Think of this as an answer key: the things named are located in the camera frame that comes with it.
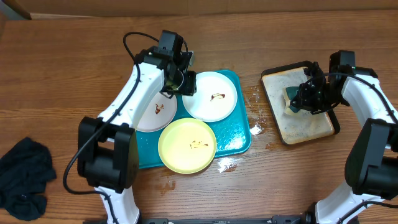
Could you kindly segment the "green and yellow sponge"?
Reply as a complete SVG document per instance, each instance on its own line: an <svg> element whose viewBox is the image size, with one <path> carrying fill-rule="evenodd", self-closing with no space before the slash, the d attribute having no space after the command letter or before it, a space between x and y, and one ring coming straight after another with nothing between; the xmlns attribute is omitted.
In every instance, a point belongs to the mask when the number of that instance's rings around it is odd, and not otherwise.
<svg viewBox="0 0 398 224"><path fill-rule="evenodd" d="M285 114L295 116L302 108L302 100L299 97L299 91L299 86L290 86L283 89L282 93L285 100Z"/></svg>

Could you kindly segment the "white plate with red stain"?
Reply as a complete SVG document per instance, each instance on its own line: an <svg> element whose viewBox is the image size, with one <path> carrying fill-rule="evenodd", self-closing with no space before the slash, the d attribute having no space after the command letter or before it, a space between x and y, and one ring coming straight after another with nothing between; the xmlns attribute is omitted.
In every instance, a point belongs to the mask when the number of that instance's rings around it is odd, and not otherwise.
<svg viewBox="0 0 398 224"><path fill-rule="evenodd" d="M166 127L174 118L177 112L177 98L169 98L157 93L149 103L142 116L137 130L144 133L151 133Z"/></svg>

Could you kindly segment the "white plate with brown stain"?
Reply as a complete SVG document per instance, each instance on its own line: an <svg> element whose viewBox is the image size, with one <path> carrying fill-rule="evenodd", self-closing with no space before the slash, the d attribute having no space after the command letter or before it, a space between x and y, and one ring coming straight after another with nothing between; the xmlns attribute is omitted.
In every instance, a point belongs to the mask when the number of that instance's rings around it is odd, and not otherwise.
<svg viewBox="0 0 398 224"><path fill-rule="evenodd" d="M182 96L187 112L204 122L217 122L228 117L238 101L233 82L218 72L201 72L196 77L197 91Z"/></svg>

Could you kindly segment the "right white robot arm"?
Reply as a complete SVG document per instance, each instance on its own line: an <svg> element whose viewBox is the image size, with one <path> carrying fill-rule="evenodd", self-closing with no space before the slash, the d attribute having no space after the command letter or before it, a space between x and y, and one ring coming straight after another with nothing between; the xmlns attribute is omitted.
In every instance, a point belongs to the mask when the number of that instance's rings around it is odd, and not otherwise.
<svg viewBox="0 0 398 224"><path fill-rule="evenodd" d="M391 207L397 196L397 111L383 94L374 70L353 62L331 63L323 73L316 62L304 63L308 80L290 102L311 113L329 112L339 104L352 107L362 130L346 160L345 181L327 198L314 203L292 223L357 223L371 205Z"/></svg>

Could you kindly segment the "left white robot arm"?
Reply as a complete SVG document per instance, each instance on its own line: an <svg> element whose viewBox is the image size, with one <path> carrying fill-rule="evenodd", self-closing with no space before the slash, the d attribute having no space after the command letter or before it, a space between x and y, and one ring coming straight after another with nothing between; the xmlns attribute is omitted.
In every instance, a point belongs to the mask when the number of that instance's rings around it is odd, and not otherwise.
<svg viewBox="0 0 398 224"><path fill-rule="evenodd" d="M78 127L78 151L72 161L78 174L99 194L108 223L138 223L132 184L139 170L136 128L151 100L192 96L196 73L189 71L193 52L160 45L134 56L134 66L116 99L97 118L85 117Z"/></svg>

